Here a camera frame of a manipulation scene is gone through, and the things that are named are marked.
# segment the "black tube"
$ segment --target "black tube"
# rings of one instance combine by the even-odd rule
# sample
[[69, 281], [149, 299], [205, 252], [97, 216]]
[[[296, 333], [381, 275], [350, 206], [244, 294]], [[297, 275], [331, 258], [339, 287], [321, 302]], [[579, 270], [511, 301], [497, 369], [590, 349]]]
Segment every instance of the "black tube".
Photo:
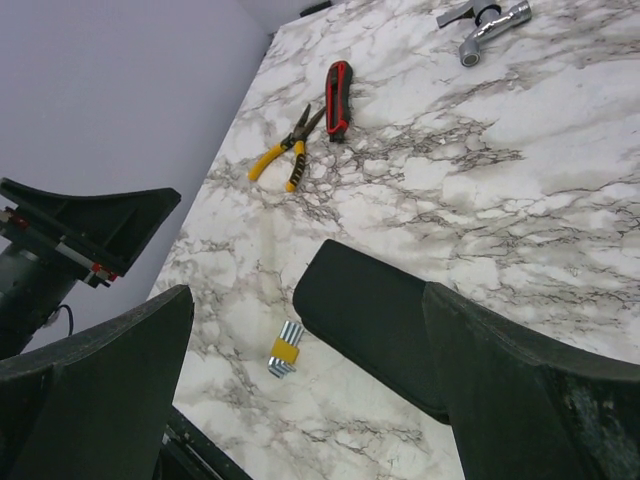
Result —
[[0, 359], [22, 352], [75, 283], [16, 244], [0, 254]]

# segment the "wall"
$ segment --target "wall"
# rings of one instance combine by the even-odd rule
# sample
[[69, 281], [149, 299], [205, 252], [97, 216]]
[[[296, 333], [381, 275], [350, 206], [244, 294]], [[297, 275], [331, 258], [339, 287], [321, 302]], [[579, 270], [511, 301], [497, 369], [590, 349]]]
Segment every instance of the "wall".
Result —
[[146, 299], [267, 47], [236, 0], [0, 3], [0, 176], [74, 195], [182, 194], [125, 278], [67, 297], [78, 330]]
[[[285, 23], [300, 18], [300, 12], [323, 0], [238, 0], [247, 12], [269, 33], [274, 33]], [[333, 4], [345, 0], [333, 0]]]

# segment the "faucet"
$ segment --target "faucet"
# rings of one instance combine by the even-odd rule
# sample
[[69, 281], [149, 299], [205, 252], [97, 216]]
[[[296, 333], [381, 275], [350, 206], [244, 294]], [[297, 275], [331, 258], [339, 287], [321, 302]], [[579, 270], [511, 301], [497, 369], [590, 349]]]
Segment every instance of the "faucet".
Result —
[[438, 27], [444, 28], [451, 22], [463, 18], [475, 18], [476, 29], [460, 45], [460, 62], [465, 67], [473, 67], [480, 61], [480, 46], [511, 27], [531, 20], [529, 2], [518, 3], [502, 14], [500, 5], [494, 0], [469, 0], [437, 18]]

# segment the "faucet spout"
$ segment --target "faucet spout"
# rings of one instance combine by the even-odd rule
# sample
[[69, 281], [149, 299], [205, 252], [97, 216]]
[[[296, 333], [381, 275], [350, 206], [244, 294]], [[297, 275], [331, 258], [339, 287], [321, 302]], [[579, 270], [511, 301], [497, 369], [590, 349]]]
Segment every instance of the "faucet spout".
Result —
[[460, 62], [473, 67], [480, 61], [480, 47], [510, 28], [531, 20], [531, 6], [526, 0], [500, 15], [495, 10], [486, 10], [480, 17], [480, 25], [460, 45]]

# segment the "pliers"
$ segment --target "pliers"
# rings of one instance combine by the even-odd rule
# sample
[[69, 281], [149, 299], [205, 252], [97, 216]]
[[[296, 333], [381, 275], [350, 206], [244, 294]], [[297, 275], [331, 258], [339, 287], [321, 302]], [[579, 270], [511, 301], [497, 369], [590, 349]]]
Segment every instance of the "pliers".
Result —
[[258, 161], [258, 163], [256, 163], [254, 167], [249, 170], [249, 180], [255, 182], [271, 162], [273, 162], [277, 157], [293, 147], [293, 152], [296, 154], [296, 163], [293, 167], [293, 172], [289, 177], [289, 181], [287, 182], [286, 189], [287, 192], [295, 191], [298, 183], [300, 183], [300, 179], [302, 178], [304, 169], [307, 166], [307, 150], [305, 142], [309, 134], [313, 131], [315, 126], [323, 117], [325, 110], [326, 107], [322, 107], [322, 109], [320, 109], [318, 113], [311, 117], [309, 123], [307, 123], [309, 112], [311, 111], [311, 105], [307, 105], [307, 108], [304, 109], [300, 120], [298, 120], [298, 123], [296, 123], [293, 132], [287, 135], [282, 142], [269, 150]]

